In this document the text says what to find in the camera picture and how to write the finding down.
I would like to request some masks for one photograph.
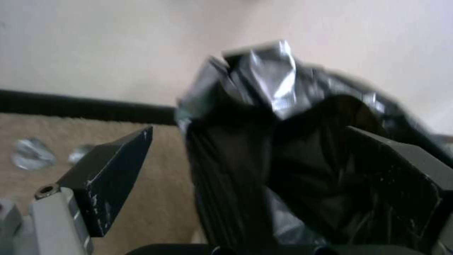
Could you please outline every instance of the wall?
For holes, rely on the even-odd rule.
[[[0,0],[0,88],[174,105],[209,54],[287,39],[453,133],[452,13],[450,0]]]

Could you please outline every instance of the black plastic bag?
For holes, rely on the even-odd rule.
[[[297,63],[285,41],[225,60],[206,63],[176,112],[211,243],[430,249],[424,221],[395,213],[357,169],[347,134],[414,144],[453,167],[417,122],[360,82]]]

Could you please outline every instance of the carpet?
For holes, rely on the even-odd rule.
[[[71,168],[67,158],[75,147],[111,142],[145,126],[0,113],[0,197],[14,201],[27,215],[36,190]],[[189,243],[199,228],[181,134],[177,127],[153,126],[153,141],[137,182],[107,235],[93,238],[94,254],[125,254],[153,243]],[[14,166],[14,143],[27,137],[44,142],[57,163],[36,171]]]

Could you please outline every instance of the baseboard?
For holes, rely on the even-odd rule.
[[[0,112],[175,125],[174,108],[0,90]]]

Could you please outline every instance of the aluminum foil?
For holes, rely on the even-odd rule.
[[[38,170],[55,164],[55,155],[37,138],[18,140],[12,155],[13,163],[25,170]]]
[[[192,120],[203,118],[222,104],[215,93],[219,88],[237,103],[269,107],[280,120],[340,94],[360,99],[379,115],[386,114],[389,105],[390,111],[399,109],[354,79],[296,61],[284,40],[225,54],[224,58],[228,65],[210,58],[180,99],[175,118],[183,132]]]

